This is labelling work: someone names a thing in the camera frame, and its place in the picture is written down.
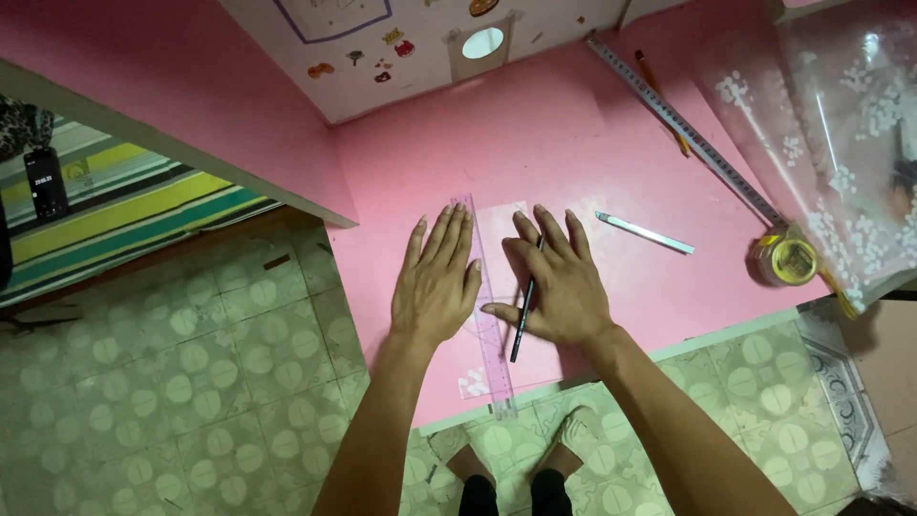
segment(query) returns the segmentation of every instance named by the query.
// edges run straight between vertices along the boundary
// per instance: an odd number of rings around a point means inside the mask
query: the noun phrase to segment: smartphone
[[[36,217],[48,219],[66,215],[70,203],[67,202],[57,152],[51,147],[38,149],[26,154],[24,159]]]

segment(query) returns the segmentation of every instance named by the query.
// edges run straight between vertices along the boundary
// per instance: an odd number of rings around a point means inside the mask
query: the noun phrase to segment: forearm
[[[679,516],[796,512],[716,423],[616,327],[584,348]]]
[[[328,472],[316,516],[398,513],[408,432],[434,346],[390,335]]]

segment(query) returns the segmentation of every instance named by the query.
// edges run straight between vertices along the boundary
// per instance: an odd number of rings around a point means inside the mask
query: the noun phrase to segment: left hand
[[[443,208],[425,246],[426,216],[414,227],[392,297],[396,341],[422,345],[432,356],[471,315],[481,288],[480,260],[468,264],[473,229],[461,204]]]

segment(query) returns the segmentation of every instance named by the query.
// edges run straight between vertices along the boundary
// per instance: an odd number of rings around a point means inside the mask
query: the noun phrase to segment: transparent plastic sheet
[[[727,36],[696,65],[855,312],[917,276],[917,2],[858,0]]]

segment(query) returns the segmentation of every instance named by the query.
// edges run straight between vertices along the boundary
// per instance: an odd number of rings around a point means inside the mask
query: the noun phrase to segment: circular hole
[[[479,30],[465,41],[461,53],[468,59],[480,59],[493,54],[503,44],[503,31],[491,27]]]

